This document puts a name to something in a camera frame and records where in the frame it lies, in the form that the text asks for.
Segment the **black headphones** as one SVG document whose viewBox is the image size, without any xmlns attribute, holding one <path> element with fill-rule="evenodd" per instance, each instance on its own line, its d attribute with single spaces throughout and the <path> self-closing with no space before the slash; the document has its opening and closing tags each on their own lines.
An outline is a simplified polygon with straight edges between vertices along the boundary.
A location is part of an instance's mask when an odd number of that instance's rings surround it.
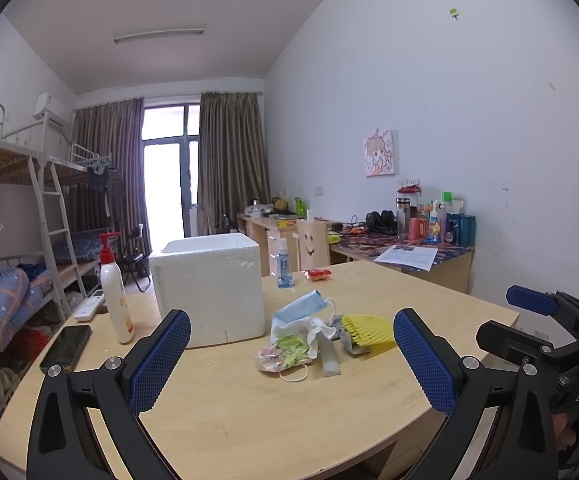
<svg viewBox="0 0 579 480">
<path fill-rule="evenodd" d="M 367 232 L 377 234 L 396 235 L 398 233 L 398 224 L 391 210 L 382 212 L 368 212 L 364 220 Z"/>
</svg>

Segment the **tall clear water bottle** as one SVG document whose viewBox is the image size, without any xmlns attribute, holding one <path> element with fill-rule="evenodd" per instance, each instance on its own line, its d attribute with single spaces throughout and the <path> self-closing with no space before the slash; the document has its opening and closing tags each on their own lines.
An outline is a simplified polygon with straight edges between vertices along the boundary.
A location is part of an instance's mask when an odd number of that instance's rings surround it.
<svg viewBox="0 0 579 480">
<path fill-rule="evenodd" d="M 403 240 L 409 238 L 409 224 L 411 219 L 411 203 L 410 196 L 398 194 L 396 197 L 396 220 L 398 235 Z"/>
</svg>

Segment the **printed paper sheet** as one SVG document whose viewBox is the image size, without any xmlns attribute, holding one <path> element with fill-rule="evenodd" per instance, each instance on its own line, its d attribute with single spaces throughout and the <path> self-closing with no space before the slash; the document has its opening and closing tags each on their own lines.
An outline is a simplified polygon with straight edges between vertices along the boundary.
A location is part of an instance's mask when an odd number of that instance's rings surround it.
<svg viewBox="0 0 579 480">
<path fill-rule="evenodd" d="M 428 272 L 434 266 L 438 249 L 422 246 L 391 246 L 374 259 L 376 263 L 406 266 Z"/>
</svg>

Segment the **black folding chair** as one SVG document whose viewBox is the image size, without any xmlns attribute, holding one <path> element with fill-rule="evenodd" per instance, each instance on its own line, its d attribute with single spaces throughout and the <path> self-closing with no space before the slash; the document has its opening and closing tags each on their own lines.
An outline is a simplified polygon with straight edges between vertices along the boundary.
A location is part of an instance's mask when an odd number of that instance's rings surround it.
<svg viewBox="0 0 579 480">
<path fill-rule="evenodd" d="M 122 281 L 127 283 L 131 278 L 139 292 L 147 292 L 152 285 L 152 278 L 145 264 L 146 256 L 141 248 L 144 224 L 137 224 L 126 238 L 120 252 L 119 266 L 122 270 Z"/>
</svg>

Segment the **wooden drawer desk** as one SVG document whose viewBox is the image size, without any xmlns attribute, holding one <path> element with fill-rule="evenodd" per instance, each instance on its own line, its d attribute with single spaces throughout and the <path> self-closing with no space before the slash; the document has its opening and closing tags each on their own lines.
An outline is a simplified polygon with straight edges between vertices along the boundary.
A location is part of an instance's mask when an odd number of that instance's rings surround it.
<svg viewBox="0 0 579 480">
<path fill-rule="evenodd" d="M 276 275 L 276 255 L 280 240 L 288 241 L 291 270 L 299 270 L 298 245 L 295 240 L 297 221 L 271 217 L 252 218 L 248 214 L 238 215 L 239 230 L 259 246 L 262 276 Z"/>
</svg>

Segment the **red snack packet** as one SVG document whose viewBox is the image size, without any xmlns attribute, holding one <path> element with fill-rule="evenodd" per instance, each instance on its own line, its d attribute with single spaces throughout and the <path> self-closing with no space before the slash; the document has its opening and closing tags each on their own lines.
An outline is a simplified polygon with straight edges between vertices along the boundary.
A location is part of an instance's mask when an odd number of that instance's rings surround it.
<svg viewBox="0 0 579 480">
<path fill-rule="evenodd" d="M 308 269 L 303 271 L 303 275 L 308 281 L 318 282 L 327 280 L 332 272 L 329 269 Z"/>
</svg>

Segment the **blue plaid quilt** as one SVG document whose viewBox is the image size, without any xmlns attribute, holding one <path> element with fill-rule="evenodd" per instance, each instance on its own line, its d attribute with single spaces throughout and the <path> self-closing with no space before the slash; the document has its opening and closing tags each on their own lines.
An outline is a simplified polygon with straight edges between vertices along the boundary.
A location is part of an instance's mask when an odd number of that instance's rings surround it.
<svg viewBox="0 0 579 480">
<path fill-rule="evenodd" d="M 22 268 L 0 274 L 0 352 L 23 325 L 42 307 L 43 297 L 52 288 L 48 270 L 32 281 Z"/>
</svg>

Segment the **brown curtain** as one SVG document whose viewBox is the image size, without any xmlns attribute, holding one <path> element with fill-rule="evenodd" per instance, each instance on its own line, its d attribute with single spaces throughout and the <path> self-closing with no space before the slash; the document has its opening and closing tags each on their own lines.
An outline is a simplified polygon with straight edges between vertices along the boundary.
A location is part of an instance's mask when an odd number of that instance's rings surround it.
<svg viewBox="0 0 579 480">
<path fill-rule="evenodd" d="M 70 228 L 117 231 L 127 238 L 148 227 L 145 203 L 142 127 L 144 101 L 132 99 L 77 110 L 73 139 L 89 157 L 100 160 L 84 182 L 68 189 Z"/>
<path fill-rule="evenodd" d="M 198 138 L 198 234 L 216 234 L 254 200 L 271 200 L 266 141 L 256 93 L 201 97 Z"/>
</svg>

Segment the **brown right curtain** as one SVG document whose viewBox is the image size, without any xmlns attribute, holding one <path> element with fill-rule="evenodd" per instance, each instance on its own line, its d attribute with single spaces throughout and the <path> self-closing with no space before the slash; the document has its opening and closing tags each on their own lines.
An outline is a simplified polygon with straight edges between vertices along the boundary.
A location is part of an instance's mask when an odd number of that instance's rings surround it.
<svg viewBox="0 0 579 480">
<path fill-rule="evenodd" d="M 266 141 L 256 93 L 201 97 L 198 138 L 198 234 L 216 234 L 254 200 L 271 200 Z"/>
</svg>

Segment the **anime wall picture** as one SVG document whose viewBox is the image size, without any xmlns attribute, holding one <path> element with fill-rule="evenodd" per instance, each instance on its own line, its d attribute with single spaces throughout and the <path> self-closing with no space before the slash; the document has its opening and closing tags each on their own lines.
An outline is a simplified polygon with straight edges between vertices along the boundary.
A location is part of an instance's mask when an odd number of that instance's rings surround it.
<svg viewBox="0 0 579 480">
<path fill-rule="evenodd" d="M 376 130 L 363 144 L 364 172 L 367 177 L 396 174 L 396 148 L 390 130 Z"/>
</svg>

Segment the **wooden smiley chair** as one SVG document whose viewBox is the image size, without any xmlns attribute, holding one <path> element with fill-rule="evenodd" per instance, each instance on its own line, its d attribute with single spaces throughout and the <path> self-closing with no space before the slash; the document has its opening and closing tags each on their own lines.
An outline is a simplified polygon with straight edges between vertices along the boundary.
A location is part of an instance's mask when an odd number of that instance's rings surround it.
<svg viewBox="0 0 579 480">
<path fill-rule="evenodd" d="M 295 240 L 297 240 L 298 269 L 300 271 L 321 269 L 331 264 L 327 224 L 325 222 L 297 221 Z"/>
</svg>

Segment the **black smartphone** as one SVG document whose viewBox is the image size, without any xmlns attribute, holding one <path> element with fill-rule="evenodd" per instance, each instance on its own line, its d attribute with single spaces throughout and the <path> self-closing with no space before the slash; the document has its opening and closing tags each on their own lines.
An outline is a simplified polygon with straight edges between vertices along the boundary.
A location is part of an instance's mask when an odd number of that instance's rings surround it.
<svg viewBox="0 0 579 480">
<path fill-rule="evenodd" d="M 60 330 L 53 344 L 40 362 L 39 369 L 47 373 L 50 367 L 58 365 L 72 372 L 90 339 L 92 328 L 87 324 L 66 326 Z"/>
</svg>

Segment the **white foam box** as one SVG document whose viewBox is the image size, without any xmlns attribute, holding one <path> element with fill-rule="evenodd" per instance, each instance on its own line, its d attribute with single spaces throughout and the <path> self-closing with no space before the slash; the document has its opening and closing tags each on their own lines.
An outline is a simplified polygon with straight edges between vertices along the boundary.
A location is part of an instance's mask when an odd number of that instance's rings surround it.
<svg viewBox="0 0 579 480">
<path fill-rule="evenodd" d="M 191 348 L 265 335 L 259 246 L 241 233 L 173 240 L 150 255 L 160 314 L 183 310 Z"/>
</svg>

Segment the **white foam strip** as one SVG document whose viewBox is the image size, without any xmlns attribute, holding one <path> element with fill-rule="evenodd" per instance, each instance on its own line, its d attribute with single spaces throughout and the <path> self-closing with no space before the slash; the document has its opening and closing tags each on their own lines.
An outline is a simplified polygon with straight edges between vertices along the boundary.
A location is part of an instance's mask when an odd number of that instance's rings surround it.
<svg viewBox="0 0 579 480">
<path fill-rule="evenodd" d="M 322 333 L 318 333 L 317 340 L 319 341 L 319 356 L 321 359 L 323 375 L 325 377 L 339 375 L 340 367 L 333 341 Z"/>
</svg>

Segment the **blue sanitizer bottle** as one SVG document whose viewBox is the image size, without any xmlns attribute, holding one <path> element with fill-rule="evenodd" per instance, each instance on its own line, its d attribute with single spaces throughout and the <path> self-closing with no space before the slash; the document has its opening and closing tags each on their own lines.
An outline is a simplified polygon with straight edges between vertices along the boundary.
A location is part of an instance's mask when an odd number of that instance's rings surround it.
<svg viewBox="0 0 579 480">
<path fill-rule="evenodd" d="M 294 286 L 293 271 L 291 270 L 291 255 L 288 250 L 288 240 L 281 237 L 279 240 L 278 253 L 276 254 L 276 283 L 279 288 L 292 288 Z"/>
</svg>

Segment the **metal bunk bed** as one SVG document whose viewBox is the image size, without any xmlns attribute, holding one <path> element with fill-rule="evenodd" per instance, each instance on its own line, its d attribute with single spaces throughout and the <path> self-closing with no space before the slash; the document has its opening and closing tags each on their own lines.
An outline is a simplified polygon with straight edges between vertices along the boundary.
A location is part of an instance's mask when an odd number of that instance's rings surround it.
<svg viewBox="0 0 579 480">
<path fill-rule="evenodd" d="M 96 254 L 79 255 L 66 195 L 86 180 L 100 158 L 89 157 L 66 136 L 68 125 L 49 116 L 14 130 L 5 126 L 6 109 L 0 103 L 0 274 L 22 268 L 32 281 L 48 270 L 52 288 L 40 310 L 52 304 L 66 320 L 72 313 L 66 290 L 77 286 L 83 292 L 84 274 L 100 261 Z"/>
</svg>

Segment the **blue surgical mask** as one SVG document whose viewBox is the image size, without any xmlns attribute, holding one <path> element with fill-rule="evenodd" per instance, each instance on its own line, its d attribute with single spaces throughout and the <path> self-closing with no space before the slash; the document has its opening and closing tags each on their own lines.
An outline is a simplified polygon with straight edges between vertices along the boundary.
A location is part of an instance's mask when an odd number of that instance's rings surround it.
<svg viewBox="0 0 579 480">
<path fill-rule="evenodd" d="M 305 295 L 292 301 L 287 306 L 277 310 L 272 315 L 271 328 L 286 327 L 302 318 L 310 318 L 319 312 L 332 308 L 336 311 L 335 302 L 332 298 L 325 298 L 317 289 L 307 292 Z"/>
</svg>

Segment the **green patterned mask packet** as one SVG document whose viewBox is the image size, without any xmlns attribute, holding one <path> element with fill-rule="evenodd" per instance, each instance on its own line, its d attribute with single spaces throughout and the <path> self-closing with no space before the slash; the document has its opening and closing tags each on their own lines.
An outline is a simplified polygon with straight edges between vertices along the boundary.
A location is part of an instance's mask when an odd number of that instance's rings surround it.
<svg viewBox="0 0 579 480">
<path fill-rule="evenodd" d="M 297 384 L 309 377 L 309 366 L 318 358 L 319 346 L 300 335 L 281 337 L 274 344 L 260 349 L 254 355 L 256 370 Z"/>
</svg>

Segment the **wooden side desk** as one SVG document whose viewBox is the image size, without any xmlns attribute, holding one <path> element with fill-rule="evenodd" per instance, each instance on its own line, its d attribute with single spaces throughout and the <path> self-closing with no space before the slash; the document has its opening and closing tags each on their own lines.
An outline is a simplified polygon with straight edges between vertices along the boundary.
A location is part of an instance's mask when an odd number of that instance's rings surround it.
<svg viewBox="0 0 579 480">
<path fill-rule="evenodd" d="M 469 292 L 471 248 L 424 240 L 403 242 L 395 235 L 344 232 L 329 250 L 333 262 L 370 261 L 457 292 Z"/>
</svg>

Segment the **yellow foam fruit net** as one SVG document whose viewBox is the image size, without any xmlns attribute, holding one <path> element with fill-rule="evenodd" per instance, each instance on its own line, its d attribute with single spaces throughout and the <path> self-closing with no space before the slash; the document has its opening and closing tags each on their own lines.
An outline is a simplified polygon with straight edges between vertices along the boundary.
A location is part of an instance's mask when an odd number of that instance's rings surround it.
<svg viewBox="0 0 579 480">
<path fill-rule="evenodd" d="M 344 314 L 341 324 L 351 341 L 359 347 L 390 348 L 396 344 L 393 322 L 370 314 Z"/>
</svg>

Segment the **white face mask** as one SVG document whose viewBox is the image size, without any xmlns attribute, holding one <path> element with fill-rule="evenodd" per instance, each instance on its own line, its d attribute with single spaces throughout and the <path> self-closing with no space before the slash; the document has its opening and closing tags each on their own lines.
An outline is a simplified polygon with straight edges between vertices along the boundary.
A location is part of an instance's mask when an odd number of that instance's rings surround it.
<svg viewBox="0 0 579 480">
<path fill-rule="evenodd" d="M 271 344 L 277 344 L 279 340 L 289 336 L 299 336 L 307 344 L 306 356 L 314 360 L 319 354 L 318 336 L 332 340 L 337 329 L 329 326 L 318 316 L 305 316 L 299 320 L 284 323 L 273 318 L 270 332 Z"/>
</svg>

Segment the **white air conditioner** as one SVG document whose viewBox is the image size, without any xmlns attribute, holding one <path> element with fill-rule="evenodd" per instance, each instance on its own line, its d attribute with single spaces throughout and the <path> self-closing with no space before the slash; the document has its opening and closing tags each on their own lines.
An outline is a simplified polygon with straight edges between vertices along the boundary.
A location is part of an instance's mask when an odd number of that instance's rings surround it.
<svg viewBox="0 0 579 480">
<path fill-rule="evenodd" d="M 32 114 L 36 119 L 49 116 L 60 125 L 67 125 L 72 118 L 72 111 L 60 100 L 48 92 L 41 93 Z"/>
</svg>

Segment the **grey knit cloth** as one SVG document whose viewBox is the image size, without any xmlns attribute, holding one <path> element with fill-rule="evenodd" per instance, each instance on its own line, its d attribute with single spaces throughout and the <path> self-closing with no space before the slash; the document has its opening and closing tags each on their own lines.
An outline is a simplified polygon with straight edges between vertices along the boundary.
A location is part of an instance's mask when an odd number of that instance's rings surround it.
<svg viewBox="0 0 579 480">
<path fill-rule="evenodd" d="M 332 318 L 329 320 L 329 326 L 333 327 L 334 330 L 336 330 L 333 339 L 340 340 L 341 343 L 343 344 L 344 349 L 352 356 L 363 356 L 363 354 L 368 354 L 371 352 L 370 347 L 361 346 L 361 344 L 357 344 L 352 339 L 351 333 L 349 333 L 347 328 L 344 326 L 343 315 L 334 314 Z"/>
</svg>

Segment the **white remote control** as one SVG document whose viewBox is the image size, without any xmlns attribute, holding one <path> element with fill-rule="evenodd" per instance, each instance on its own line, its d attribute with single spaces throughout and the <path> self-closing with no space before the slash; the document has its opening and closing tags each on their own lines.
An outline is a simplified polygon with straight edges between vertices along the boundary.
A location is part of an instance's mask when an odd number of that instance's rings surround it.
<svg viewBox="0 0 579 480">
<path fill-rule="evenodd" d="M 102 289 L 98 289 L 92 292 L 91 296 L 81 301 L 73 317 L 77 322 L 89 322 L 94 318 L 102 304 L 104 304 L 104 292 Z"/>
</svg>

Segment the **white lotion pump bottle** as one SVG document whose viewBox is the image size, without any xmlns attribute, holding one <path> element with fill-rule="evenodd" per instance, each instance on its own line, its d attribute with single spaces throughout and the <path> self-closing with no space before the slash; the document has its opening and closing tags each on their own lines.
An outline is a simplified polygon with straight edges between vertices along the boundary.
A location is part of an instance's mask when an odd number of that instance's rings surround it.
<svg viewBox="0 0 579 480">
<path fill-rule="evenodd" d="M 134 338 L 134 324 L 127 304 L 122 271 L 115 260 L 111 241 L 119 237 L 118 232 L 107 232 L 100 235 L 102 250 L 101 285 L 104 292 L 107 312 L 119 344 L 129 344 Z"/>
</svg>

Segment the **brown left curtain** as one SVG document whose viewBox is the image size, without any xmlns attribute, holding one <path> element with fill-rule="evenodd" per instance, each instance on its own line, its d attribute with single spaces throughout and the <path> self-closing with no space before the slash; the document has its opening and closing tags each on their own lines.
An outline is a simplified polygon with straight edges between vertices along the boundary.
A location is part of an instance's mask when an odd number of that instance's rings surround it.
<svg viewBox="0 0 579 480">
<path fill-rule="evenodd" d="M 89 157 L 100 160 L 84 182 L 68 189 L 70 228 L 117 231 L 127 238 L 148 227 L 145 203 L 142 127 L 144 101 L 132 99 L 77 110 L 73 139 Z"/>
</svg>

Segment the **ceiling tube light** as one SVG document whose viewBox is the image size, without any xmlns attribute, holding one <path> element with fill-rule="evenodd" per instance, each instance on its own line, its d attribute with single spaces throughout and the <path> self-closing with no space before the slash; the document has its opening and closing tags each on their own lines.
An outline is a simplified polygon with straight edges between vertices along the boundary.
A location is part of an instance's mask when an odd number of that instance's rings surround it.
<svg viewBox="0 0 579 480">
<path fill-rule="evenodd" d="M 179 27 L 141 30 L 140 32 L 127 32 L 113 38 L 114 44 L 129 44 L 129 42 L 165 39 L 176 37 L 198 37 L 205 33 L 204 27 Z"/>
</svg>

